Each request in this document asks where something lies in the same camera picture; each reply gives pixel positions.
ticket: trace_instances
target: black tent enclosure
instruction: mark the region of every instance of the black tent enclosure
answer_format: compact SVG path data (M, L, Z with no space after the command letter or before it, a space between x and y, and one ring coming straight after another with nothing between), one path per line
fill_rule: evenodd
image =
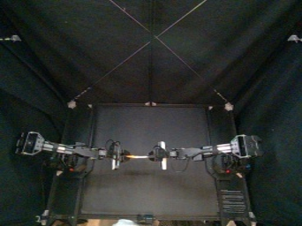
M302 223L301 1L0 5L0 225Z

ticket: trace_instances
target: black fabric wall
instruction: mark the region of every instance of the black fabric wall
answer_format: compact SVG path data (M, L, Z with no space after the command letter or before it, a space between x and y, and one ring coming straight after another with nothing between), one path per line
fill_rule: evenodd
M7 35L13 31L1 24ZM0 225L35 225L45 208L47 179L40 157L15 154L17 133L41 132L59 141L65 124L63 99L24 42L0 43Z
M266 151L247 180L253 208L265 225L302 223L301 72L302 44L286 41L236 104L239 132L257 134Z

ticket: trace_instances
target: cable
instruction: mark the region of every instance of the cable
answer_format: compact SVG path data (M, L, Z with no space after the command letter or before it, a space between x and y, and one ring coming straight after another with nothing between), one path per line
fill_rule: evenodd
M186 159L186 167L184 167L182 170L175 170L174 164L172 164L172 162L171 162L170 165L171 165L172 171L174 171L175 173L183 173L183 172L186 171L186 169L187 169L188 162L190 162L190 158Z
M108 144L110 141L112 141L111 145L115 143L115 141L114 141L112 139L108 139L108 140L107 140L107 142L106 142L106 151L108 151L107 144Z

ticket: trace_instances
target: metal frame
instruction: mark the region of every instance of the metal frame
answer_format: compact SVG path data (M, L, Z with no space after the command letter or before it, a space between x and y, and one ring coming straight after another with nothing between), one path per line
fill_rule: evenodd
M227 114L227 118L230 120L231 131L232 131L231 132L232 134L230 134L230 136L235 136L236 128L235 128L235 124L234 124L234 115L232 115L231 111L226 112L226 114ZM215 131L214 131L214 125L211 122L215 119L212 118L211 110L208 110L208 109L206 109L206 119L207 119L208 145L212 145L212 137L215 135ZM91 109L90 146L92 146L92 143L94 143L95 120L96 120L95 119L95 110ZM179 220L179 221L198 220L198 221L207 221L207 222L220 221L222 226L227 226L228 221L234 220L234 221L243 222L246 225L250 225L251 210L250 210L250 201L249 201L249 195L247 195L246 180L243 178L239 179L238 177L218 175L211 168L210 161L211 161L211 158L206 159L206 170L207 170L208 174L212 176L212 178L215 179L215 183L216 183L216 200L218 200L219 213L216 213L216 216L212 216L212 215L211 216L202 215L200 217L179 216L174 220ZM80 213L81 201L83 201L83 190L84 190L84 186L85 186L85 176L88 175L90 171L94 168L94 162L87 161L87 163L88 163L88 168L84 173L81 173L76 176L72 176L72 177L69 177L69 176L65 177L67 179L69 179L69 178L75 179L79 184L79 186L76 187L75 204L73 204L73 206L71 206L71 208L72 208L71 215L60 215L59 213L52 212L53 203L55 203L55 191L59 189L59 182L60 182L59 180L65 180L64 177L55 176L55 178L53 178L52 190L51 190L49 200L48 200L48 204L47 204L47 209L49 210L49 218L48 218L48 222L47 222L48 226L51 226L53 224L56 219L68 220L71 225L76 226L77 219L119 219L123 217L126 219L138 220L138 217L143 217L143 216L138 216L138 215L94 215L94 214L81 214ZM224 212L226 206L223 203L223 196L224 196L223 191L224 191L224 189L227 189L230 184L234 184L231 189L232 189L232 191L235 190L242 194L242 201L245 201L246 209L245 209L245 213L241 213L241 214L234 214L234 213L230 214L230 213ZM158 220L171 220L171 217L168 217L168 215L156 215L155 218Z

